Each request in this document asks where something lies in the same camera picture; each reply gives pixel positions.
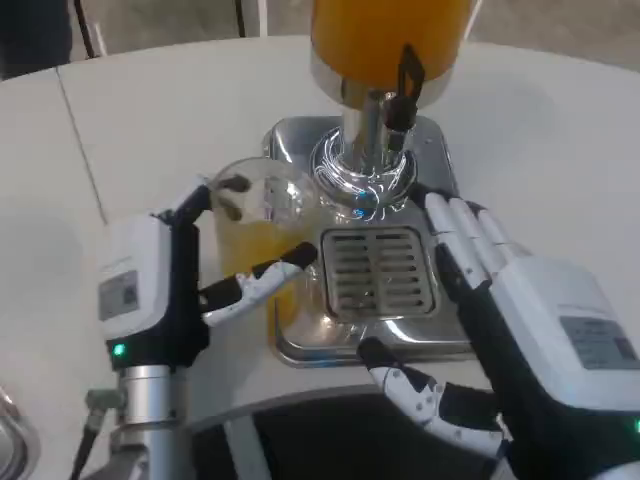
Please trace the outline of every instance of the robotic arm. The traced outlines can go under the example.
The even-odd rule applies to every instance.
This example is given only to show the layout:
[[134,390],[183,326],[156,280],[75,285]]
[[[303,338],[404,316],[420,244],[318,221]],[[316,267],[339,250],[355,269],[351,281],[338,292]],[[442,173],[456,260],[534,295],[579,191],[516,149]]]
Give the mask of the robotic arm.
[[[240,192],[249,187],[240,176],[216,185]],[[111,459],[87,479],[194,478],[181,370],[209,345],[210,326],[266,301],[317,257],[303,242],[280,259],[199,289],[195,221],[211,208],[203,179],[174,207],[109,226],[98,316],[118,386],[87,395],[89,417],[71,480],[79,478],[109,409],[118,413]]]
[[529,254],[479,205],[421,185],[411,198],[495,393],[439,384],[366,339],[374,381],[427,432],[504,455],[520,480],[640,478],[640,359],[593,275]]

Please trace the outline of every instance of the white table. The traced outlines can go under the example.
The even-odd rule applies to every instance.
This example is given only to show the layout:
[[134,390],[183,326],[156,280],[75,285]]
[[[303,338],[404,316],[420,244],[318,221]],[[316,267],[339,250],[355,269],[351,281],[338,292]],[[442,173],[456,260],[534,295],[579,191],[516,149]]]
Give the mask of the white table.
[[[259,154],[262,136],[282,117],[337,113],[312,81],[309,48],[304,37],[231,40],[62,68],[106,215],[157,207],[194,174]],[[464,195],[493,208],[531,248],[593,270],[640,336],[639,216],[615,209],[633,205],[640,191],[639,112],[637,74],[481,44],[463,47],[449,89],[425,111],[443,127]],[[203,231],[214,264],[213,227]],[[474,362],[429,368],[485,384]],[[357,367],[283,365],[267,347],[260,314],[215,331],[192,379],[194,423],[369,385]]]
[[[74,123],[55,72],[0,84],[0,381],[42,438],[36,478],[65,477],[85,390],[112,384],[94,323],[101,221],[78,141],[107,218],[157,208],[194,174],[259,154],[279,118],[337,113],[313,84],[308,54],[307,39],[278,37],[73,64],[59,74]],[[493,208],[531,248],[594,271],[636,338],[639,112],[637,74],[490,45],[463,47],[452,84],[425,111],[445,131],[464,195]],[[625,216],[622,205],[630,206]],[[211,222],[203,232],[211,278]],[[211,338],[191,371],[196,428],[278,402],[371,388],[358,367],[282,364],[267,347],[261,313]],[[475,362],[421,368],[486,385]],[[94,465],[106,453],[97,448]]]
[[102,222],[55,71],[0,84],[0,158],[0,385],[40,437],[32,478],[67,478],[86,390],[113,375],[95,316]]

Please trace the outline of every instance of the floor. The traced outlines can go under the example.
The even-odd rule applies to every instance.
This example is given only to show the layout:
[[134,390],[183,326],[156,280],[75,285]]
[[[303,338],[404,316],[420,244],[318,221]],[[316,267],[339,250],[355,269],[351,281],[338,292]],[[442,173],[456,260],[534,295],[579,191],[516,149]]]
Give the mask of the floor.
[[[242,0],[250,35],[258,1]],[[308,33],[312,0],[265,1],[269,35]],[[238,36],[234,0],[83,2],[96,49],[108,54]],[[640,71],[640,0],[484,0],[470,38]],[[76,26],[73,58],[84,55]]]

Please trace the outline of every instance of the juice dispenser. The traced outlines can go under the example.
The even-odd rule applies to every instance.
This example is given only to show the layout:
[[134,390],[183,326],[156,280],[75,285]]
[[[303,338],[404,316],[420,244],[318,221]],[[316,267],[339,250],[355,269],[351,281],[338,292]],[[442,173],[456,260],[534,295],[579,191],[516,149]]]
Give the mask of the juice dispenser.
[[314,2],[311,73],[342,116],[286,118],[264,141],[313,178],[325,213],[320,260],[296,286],[304,305],[272,331],[292,364],[355,361],[365,332],[404,360],[469,351],[407,192],[417,180],[457,193],[443,133],[417,112],[447,85],[470,2]]

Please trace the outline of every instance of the black tap handle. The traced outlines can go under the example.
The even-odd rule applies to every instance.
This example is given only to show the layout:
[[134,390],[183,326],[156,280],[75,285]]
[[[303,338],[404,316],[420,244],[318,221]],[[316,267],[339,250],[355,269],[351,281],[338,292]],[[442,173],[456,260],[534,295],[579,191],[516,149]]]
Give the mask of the black tap handle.
[[[408,43],[402,49],[400,65],[398,66],[398,96],[409,97],[413,103],[418,102],[422,92],[426,73],[415,50]],[[411,79],[413,89],[407,94],[407,77]]]
[[[398,65],[397,95],[388,104],[385,125],[390,130],[406,132],[413,127],[418,113],[417,102],[422,92],[426,73],[415,50],[406,44]],[[411,92],[407,93],[407,79],[411,80]]]

